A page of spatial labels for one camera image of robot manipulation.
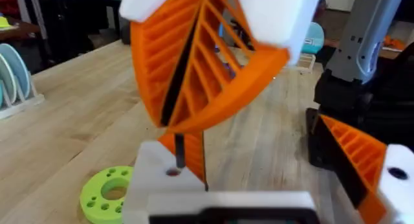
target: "blue container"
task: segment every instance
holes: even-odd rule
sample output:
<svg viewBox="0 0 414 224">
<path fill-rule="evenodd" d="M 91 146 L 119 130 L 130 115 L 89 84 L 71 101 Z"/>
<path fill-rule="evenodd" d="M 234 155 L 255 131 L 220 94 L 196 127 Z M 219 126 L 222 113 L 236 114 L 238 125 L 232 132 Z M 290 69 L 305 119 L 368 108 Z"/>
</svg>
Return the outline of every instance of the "blue container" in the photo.
<svg viewBox="0 0 414 224">
<path fill-rule="evenodd" d="M 316 54 L 322 49 L 324 41 L 325 34 L 323 33 L 322 27 L 319 24 L 312 22 L 308 33 L 306 34 L 302 52 Z"/>
</svg>

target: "black machine base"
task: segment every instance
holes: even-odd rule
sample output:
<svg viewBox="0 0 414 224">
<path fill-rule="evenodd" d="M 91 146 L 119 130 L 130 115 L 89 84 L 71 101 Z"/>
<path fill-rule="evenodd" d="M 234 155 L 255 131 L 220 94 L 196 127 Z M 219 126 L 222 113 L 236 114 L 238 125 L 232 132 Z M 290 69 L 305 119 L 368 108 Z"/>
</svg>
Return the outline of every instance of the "black machine base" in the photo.
<svg viewBox="0 0 414 224">
<path fill-rule="evenodd" d="M 306 109 L 306 130 L 309 162 L 318 168 L 332 170 L 332 166 L 323 156 L 323 150 L 320 146 L 319 137 L 312 133 L 315 119 L 318 116 L 318 110 L 314 108 Z"/>
</svg>

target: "orange ribbed wing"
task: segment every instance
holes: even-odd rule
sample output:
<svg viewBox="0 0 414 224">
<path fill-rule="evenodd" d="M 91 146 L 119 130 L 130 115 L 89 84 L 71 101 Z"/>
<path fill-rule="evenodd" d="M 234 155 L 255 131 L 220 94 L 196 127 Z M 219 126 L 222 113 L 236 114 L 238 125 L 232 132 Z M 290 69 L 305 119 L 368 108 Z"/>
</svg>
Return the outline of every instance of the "orange ribbed wing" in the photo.
<svg viewBox="0 0 414 224">
<path fill-rule="evenodd" d="M 362 219 L 367 224 L 378 223 L 386 213 L 385 206 L 377 197 L 377 189 L 387 146 L 331 117 L 321 115 L 321 118 L 367 188 L 367 194 L 358 207 Z"/>
<path fill-rule="evenodd" d="M 167 0 L 146 22 L 132 24 L 136 80 L 157 126 L 193 133 L 218 124 L 251 102 L 288 62 L 287 49 L 261 45 L 250 34 L 255 50 L 249 50 L 224 19 L 225 10 L 250 33 L 237 0 Z M 220 24 L 250 58 L 244 67 L 219 36 Z"/>
<path fill-rule="evenodd" d="M 169 83 L 200 5 L 201 0 L 167 0 L 145 22 L 131 23 L 136 82 L 149 116 L 158 127 Z"/>
</svg>

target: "floor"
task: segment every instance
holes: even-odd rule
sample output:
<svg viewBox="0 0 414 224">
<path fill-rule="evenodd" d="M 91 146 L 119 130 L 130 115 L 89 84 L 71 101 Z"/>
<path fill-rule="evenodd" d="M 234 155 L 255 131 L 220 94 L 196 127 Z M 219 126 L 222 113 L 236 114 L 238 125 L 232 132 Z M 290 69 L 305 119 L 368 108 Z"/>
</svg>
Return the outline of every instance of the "floor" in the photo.
<svg viewBox="0 0 414 224">
<path fill-rule="evenodd" d="M 315 22 L 319 23 L 324 29 L 325 38 L 340 40 L 348 18 L 348 12 L 326 10 L 320 17 L 315 19 Z"/>
</svg>

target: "wood grain surface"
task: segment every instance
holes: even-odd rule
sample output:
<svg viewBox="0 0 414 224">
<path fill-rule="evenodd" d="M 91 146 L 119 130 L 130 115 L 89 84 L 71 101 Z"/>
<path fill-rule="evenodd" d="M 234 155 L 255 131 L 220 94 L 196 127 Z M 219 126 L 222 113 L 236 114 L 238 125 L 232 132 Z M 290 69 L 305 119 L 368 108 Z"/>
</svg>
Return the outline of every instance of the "wood grain surface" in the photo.
<svg viewBox="0 0 414 224">
<path fill-rule="evenodd" d="M 284 70 L 249 106 L 206 131 L 211 190 L 308 190 L 323 222 L 335 222 L 331 191 L 343 189 L 307 162 L 305 147 L 305 109 L 316 107 L 320 73 L 320 65 L 312 74 Z M 0 224 L 88 223 L 82 186 L 100 170 L 133 165 L 140 143 L 163 130 L 147 116 L 130 48 L 120 42 L 34 82 L 46 101 L 0 121 Z"/>
</svg>

